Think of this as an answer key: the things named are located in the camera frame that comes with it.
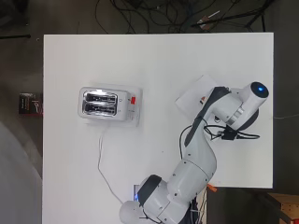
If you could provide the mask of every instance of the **gray floor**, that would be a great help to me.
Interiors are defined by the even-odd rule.
[[[161,3],[162,0],[147,1],[149,5]],[[200,0],[197,8],[207,6],[210,0]],[[253,10],[263,0],[242,0],[229,14]],[[42,119],[18,117],[18,95],[20,92],[43,91],[43,35],[45,34],[103,34],[103,30],[94,19],[96,0],[32,0],[27,16],[29,26],[15,27],[0,31],[0,35],[20,35],[30,33],[31,39],[0,40],[0,94],[4,101],[2,107],[10,113],[6,116],[17,120],[21,127],[31,136],[40,154],[42,154]],[[204,15],[217,10],[225,11],[230,0],[218,0],[213,7],[199,13],[190,23],[198,21]],[[284,117],[299,113],[299,1],[277,0],[267,10],[265,19],[267,31],[275,33],[275,116]],[[121,14],[107,0],[99,4],[97,15],[99,21],[111,34],[125,34],[127,24]],[[163,16],[155,15],[156,21],[163,23]],[[132,25],[137,33],[146,33],[146,23],[135,13]],[[255,32],[261,32],[260,20],[253,24]],[[219,24],[212,32],[246,32],[243,28]],[[167,33],[167,27],[150,23],[150,32]],[[197,33],[188,29],[188,33]],[[299,148],[296,142],[299,118],[276,119],[274,121],[274,192],[299,194]],[[241,189],[220,189],[218,193],[208,193],[208,223],[275,223],[278,220],[263,206],[254,201]]]

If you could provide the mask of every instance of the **white table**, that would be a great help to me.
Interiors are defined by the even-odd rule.
[[[217,186],[271,188],[273,35],[46,35],[43,224],[120,223],[119,203],[97,170],[103,126],[78,116],[78,93],[97,83],[143,89],[137,128],[109,128],[102,169],[123,200],[133,184],[164,180],[179,161],[178,137],[191,123],[175,105],[203,74],[230,87],[252,81],[270,96],[249,132],[263,138],[215,151]]]

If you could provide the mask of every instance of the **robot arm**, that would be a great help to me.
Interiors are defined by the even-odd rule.
[[[190,201],[206,187],[217,168],[215,154],[204,135],[206,120],[214,114],[238,130],[247,125],[267,96],[267,88],[258,82],[249,84],[236,94],[224,87],[214,88],[186,136],[185,155],[169,181],[166,183],[157,175],[145,179],[137,193],[139,202],[127,202],[121,207],[121,221],[143,224],[149,221],[141,217],[146,214],[151,223],[184,223]]]

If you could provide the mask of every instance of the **black wire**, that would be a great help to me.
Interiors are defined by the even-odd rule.
[[[208,128],[221,128],[221,129],[226,129],[225,126],[220,126],[220,125],[207,125],[204,127],[205,131],[207,133],[209,133],[211,136],[211,140],[214,140],[215,138],[218,138],[218,137],[222,137],[222,134],[214,134],[213,132],[211,132]],[[236,139],[258,139],[260,138],[260,135],[258,134],[252,134],[252,133],[243,133],[243,132],[240,132],[240,131],[235,131],[236,132]]]
[[[123,2],[123,4],[125,5],[126,9],[129,9],[129,7],[125,4],[125,1],[121,0]],[[136,31],[135,29],[133,28],[132,24],[132,14],[131,12],[129,11],[129,26],[128,26],[128,31],[127,31],[127,34],[130,34],[130,29],[132,29],[133,33],[135,34]]]
[[[187,18],[185,19],[185,21],[180,25],[180,27],[179,27],[179,32],[181,33],[181,29],[182,29],[183,25],[184,25],[190,18],[192,18],[193,16],[197,15],[198,13],[201,13],[202,11],[205,11],[206,9],[212,7],[213,4],[214,4],[216,1],[217,1],[217,0],[213,0],[213,2],[212,2],[210,5],[208,5],[207,7],[204,7],[203,9],[201,9],[201,10],[199,10],[199,11],[196,11],[196,12],[194,12],[193,14],[191,14],[189,17],[187,17]]]
[[[173,8],[176,11],[176,17],[174,19],[174,23],[176,23],[177,19],[178,19],[178,10],[174,7],[174,5],[172,4],[172,2],[169,3],[170,7]]]
[[[137,10],[133,10],[133,9],[120,8],[120,7],[116,6],[116,5],[115,5],[115,7],[117,8],[117,10],[134,12],[138,16],[140,16],[144,20],[144,22],[147,24],[147,33],[150,34],[150,24],[149,24],[149,21],[140,12],[138,12]]]
[[[146,9],[147,9],[147,11],[148,11],[148,13],[149,13],[149,18],[150,18],[150,20],[152,21],[152,23],[154,23],[154,24],[156,24],[156,25],[158,25],[158,26],[169,26],[169,25],[177,25],[177,26],[179,26],[179,24],[174,24],[174,23],[171,21],[171,19],[169,18],[168,14],[167,14],[168,4],[166,4],[166,14],[163,13],[162,11],[159,11],[159,10],[156,10],[156,9],[150,9],[150,8],[148,7],[148,5],[147,5],[145,2],[143,2],[143,4],[146,6]],[[155,21],[155,20],[152,18],[152,14],[151,14],[151,12],[156,12],[156,13],[159,13],[159,14],[165,16],[165,17],[168,19],[168,21],[169,21],[170,23],[168,23],[168,24],[160,24],[160,23],[158,23],[157,21]]]
[[[187,129],[190,129],[192,127],[192,125],[189,125],[188,127],[186,127],[179,135],[179,153],[180,153],[180,158],[183,159],[183,154],[181,152],[181,136],[185,133],[185,131]]]
[[[97,22],[97,24],[102,28],[102,30],[106,33],[106,34],[108,34],[108,32],[107,32],[107,30],[102,26],[102,24],[99,22],[99,20],[97,19],[97,6],[99,5],[99,2],[100,2],[101,0],[97,0],[97,2],[96,2],[96,5],[95,5],[95,10],[94,10],[94,17],[95,17],[95,20],[96,20],[96,22]]]
[[[224,16],[236,5],[240,2],[241,0],[231,0],[232,4],[231,6],[223,13],[223,15],[221,16],[220,20],[211,28],[209,29],[209,31],[212,31],[213,29],[216,28],[216,26],[221,22],[221,20],[224,18]]]
[[[131,24],[131,12],[129,11],[130,19],[129,19],[129,21],[128,21],[128,19],[127,19],[126,16],[123,14],[123,12],[122,12],[121,10],[119,10],[119,8],[118,8],[118,6],[116,5],[116,2],[115,2],[115,1],[116,1],[116,0],[110,0],[110,3],[112,4],[112,6],[113,6],[114,8],[116,8],[116,9],[120,12],[120,14],[123,16],[123,18],[125,19],[125,21],[128,23],[129,27],[128,27],[128,31],[127,31],[127,33],[130,32],[130,28],[131,28],[132,31],[133,31],[133,33],[135,34],[135,30],[134,30],[134,28],[133,28],[133,26],[132,26],[132,24]]]
[[[162,221],[157,222],[157,221],[151,219],[151,218],[146,214],[146,212],[144,211],[144,209],[143,209],[142,211],[143,211],[143,214],[145,215],[145,217],[140,217],[140,219],[142,219],[142,218],[144,218],[144,219],[149,219],[150,221],[152,221],[152,222],[154,222],[154,223],[157,223],[157,224],[161,224],[161,223],[162,223]]]

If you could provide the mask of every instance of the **metal toaster grill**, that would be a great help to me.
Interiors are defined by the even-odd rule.
[[[87,115],[113,117],[117,113],[118,95],[104,90],[85,91],[82,112]]]

